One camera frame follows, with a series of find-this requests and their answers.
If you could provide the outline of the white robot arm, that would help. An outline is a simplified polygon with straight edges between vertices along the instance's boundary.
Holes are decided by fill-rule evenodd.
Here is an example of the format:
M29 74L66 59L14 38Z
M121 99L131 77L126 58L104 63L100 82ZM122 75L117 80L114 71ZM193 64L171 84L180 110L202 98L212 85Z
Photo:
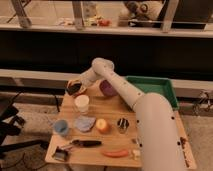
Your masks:
M84 87L106 79L135 112L143 171L187 171L175 115L158 93L144 93L114 72L114 63L95 58L79 79Z

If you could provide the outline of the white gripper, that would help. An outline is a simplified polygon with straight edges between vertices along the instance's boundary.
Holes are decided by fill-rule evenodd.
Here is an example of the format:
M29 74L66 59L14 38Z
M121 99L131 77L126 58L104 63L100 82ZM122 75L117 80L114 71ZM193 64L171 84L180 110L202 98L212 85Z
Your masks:
M79 80L84 87L90 87L93 85L100 76L94 72L92 68L86 70L85 72L81 73L79 76Z

